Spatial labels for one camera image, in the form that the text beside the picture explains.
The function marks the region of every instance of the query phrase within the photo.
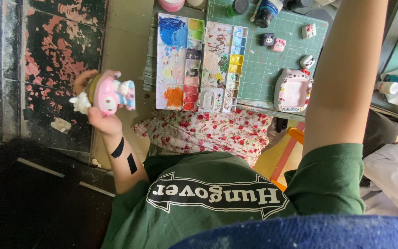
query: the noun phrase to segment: paint palette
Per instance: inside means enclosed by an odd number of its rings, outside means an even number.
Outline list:
[[[233,113],[248,28],[207,22],[199,111]]]
[[[204,21],[158,15],[156,108],[197,110]]]

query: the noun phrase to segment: pink paint jar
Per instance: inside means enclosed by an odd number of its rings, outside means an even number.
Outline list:
[[[182,8],[185,0],[158,0],[163,9],[168,12],[176,12]]]

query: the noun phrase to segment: pink figurine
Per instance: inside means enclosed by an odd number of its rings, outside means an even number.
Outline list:
[[[287,41],[284,39],[276,38],[273,46],[270,47],[272,51],[283,52]]]

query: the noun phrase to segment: black tape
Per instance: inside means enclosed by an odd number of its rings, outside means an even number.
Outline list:
[[[127,157],[128,161],[128,166],[130,166],[130,172],[131,174],[135,173],[138,168],[136,168],[135,160],[133,159],[133,156],[130,153],[130,156]]]
[[[122,154],[123,150],[124,150],[124,137],[121,138],[121,142],[119,143],[116,150],[113,151],[111,156],[113,156],[113,158],[118,158]]]

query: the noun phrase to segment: orange paint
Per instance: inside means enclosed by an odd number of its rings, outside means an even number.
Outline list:
[[[165,98],[167,99],[167,107],[181,107],[182,99],[184,98],[184,92],[179,88],[168,88],[164,93]]]

